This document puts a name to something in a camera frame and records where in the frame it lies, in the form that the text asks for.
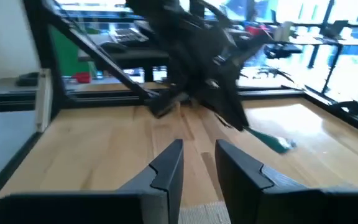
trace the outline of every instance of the white wall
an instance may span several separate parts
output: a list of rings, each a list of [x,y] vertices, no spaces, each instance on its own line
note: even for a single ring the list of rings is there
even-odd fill
[[[21,0],[0,0],[0,78],[39,70]]]

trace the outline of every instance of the black cage frame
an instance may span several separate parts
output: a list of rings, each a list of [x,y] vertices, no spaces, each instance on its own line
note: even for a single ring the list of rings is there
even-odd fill
[[[132,91],[102,91],[102,92],[67,92],[59,71],[58,60],[53,51],[53,42],[50,37],[49,28],[54,26],[55,18],[51,18],[49,13],[45,12],[42,0],[23,0],[29,27],[32,32],[34,44],[39,55],[41,69],[49,69],[52,74],[52,110],[50,122],[59,113],[60,110],[68,108],[89,108],[104,106],[136,106],[143,105],[142,100]],[[198,6],[192,6],[191,11],[200,13]],[[358,129],[358,116],[354,113],[346,112],[342,106],[347,107],[353,102],[334,101],[321,92],[313,89],[296,90],[282,86],[280,88],[239,88],[238,93],[241,99],[247,100],[271,100],[281,98],[304,98],[321,109],[327,111],[333,116],[343,120],[351,126]],[[31,110],[34,107],[34,96],[26,94],[20,96],[20,110]],[[5,107],[5,103],[0,103],[0,109]],[[27,153],[33,148],[35,143],[42,137],[42,133],[34,133],[29,140],[22,146],[17,156],[12,158],[11,162],[0,173],[0,189],[9,180],[19,164],[25,159]]]

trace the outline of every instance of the office chair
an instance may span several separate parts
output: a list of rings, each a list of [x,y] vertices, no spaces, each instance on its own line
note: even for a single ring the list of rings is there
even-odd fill
[[[273,23],[276,26],[279,26],[280,23],[277,22],[276,12],[274,10],[271,10],[271,13],[272,13]],[[264,54],[266,55],[267,59],[288,58],[291,57],[292,54],[301,54],[301,53],[302,50],[293,44],[268,44],[264,47]],[[281,75],[286,79],[290,80],[291,82],[293,82],[289,74],[280,71],[278,68],[264,67],[261,68],[258,72],[258,74],[261,73],[265,73],[267,77],[269,76],[269,74],[273,74],[274,78],[276,78],[277,75]]]

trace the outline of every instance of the wooden plank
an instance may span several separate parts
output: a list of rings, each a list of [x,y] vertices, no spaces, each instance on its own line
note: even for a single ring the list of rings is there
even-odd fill
[[[214,143],[226,139],[309,187],[358,187],[358,130],[304,99],[246,101],[253,128],[292,138],[284,156],[253,135],[225,128],[204,108],[182,106],[155,119],[143,106],[63,110],[16,170],[0,197],[37,190],[114,190],[175,138],[184,140],[182,207],[221,199]]]

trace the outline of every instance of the window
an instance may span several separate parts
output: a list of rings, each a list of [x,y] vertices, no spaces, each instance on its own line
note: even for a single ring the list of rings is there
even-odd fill
[[[190,11],[190,0],[179,0],[180,6],[186,11]]]
[[[256,20],[272,22],[271,10],[277,12],[277,21],[297,23],[321,23],[324,19],[329,0],[254,0],[257,11]],[[246,19],[246,0],[207,0],[225,13],[228,18],[237,21]],[[205,19],[215,19],[211,11],[205,10]]]
[[[57,0],[71,16],[121,17],[120,12],[132,12],[126,0]]]
[[[358,24],[358,1],[336,1],[329,22],[336,20],[349,20],[351,24]]]
[[[259,0],[255,1],[257,21],[272,22],[271,10],[276,11],[277,21],[297,23],[322,23],[329,0]]]
[[[206,2],[218,8],[232,20],[245,20],[246,1],[244,0],[206,0]],[[205,19],[215,19],[215,16],[210,10],[205,9]]]

